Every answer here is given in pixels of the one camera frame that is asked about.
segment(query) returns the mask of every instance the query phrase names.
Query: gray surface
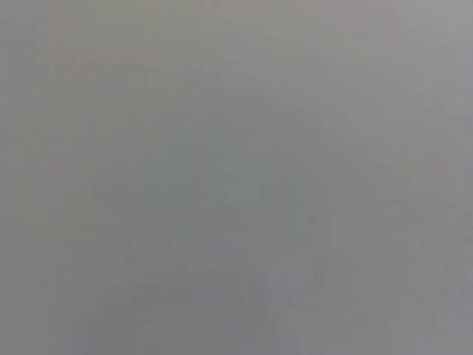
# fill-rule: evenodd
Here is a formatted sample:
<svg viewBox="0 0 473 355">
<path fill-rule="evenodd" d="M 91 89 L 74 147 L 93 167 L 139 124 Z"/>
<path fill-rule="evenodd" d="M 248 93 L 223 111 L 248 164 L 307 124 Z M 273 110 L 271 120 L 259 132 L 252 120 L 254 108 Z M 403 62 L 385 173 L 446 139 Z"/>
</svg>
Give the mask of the gray surface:
<svg viewBox="0 0 473 355">
<path fill-rule="evenodd" d="M 250 274 L 281 317 L 241 321 L 289 351 L 469 354 L 472 11 L 2 1 L 0 352 L 136 354 L 92 320 Z"/>
</svg>

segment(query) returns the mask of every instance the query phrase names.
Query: gray wall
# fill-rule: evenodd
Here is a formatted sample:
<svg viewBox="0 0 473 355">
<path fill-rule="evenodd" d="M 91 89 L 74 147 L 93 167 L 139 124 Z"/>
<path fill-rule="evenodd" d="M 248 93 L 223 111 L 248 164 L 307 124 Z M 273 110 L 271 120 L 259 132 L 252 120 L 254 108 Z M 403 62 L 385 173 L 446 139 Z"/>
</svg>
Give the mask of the gray wall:
<svg viewBox="0 0 473 355">
<path fill-rule="evenodd" d="M 472 15 L 2 1 L 1 353 L 469 354 Z"/>
</svg>

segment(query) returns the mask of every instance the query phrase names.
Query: blurry background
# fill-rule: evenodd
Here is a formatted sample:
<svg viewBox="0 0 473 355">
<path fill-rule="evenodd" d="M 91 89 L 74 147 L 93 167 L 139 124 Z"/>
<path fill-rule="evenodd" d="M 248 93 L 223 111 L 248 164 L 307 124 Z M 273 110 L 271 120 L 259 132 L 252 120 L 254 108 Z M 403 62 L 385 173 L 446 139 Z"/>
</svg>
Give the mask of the blurry background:
<svg viewBox="0 0 473 355">
<path fill-rule="evenodd" d="M 105 308 L 229 273 L 300 354 L 469 354 L 472 15 L 2 1 L 1 351 L 97 353 Z"/>
</svg>

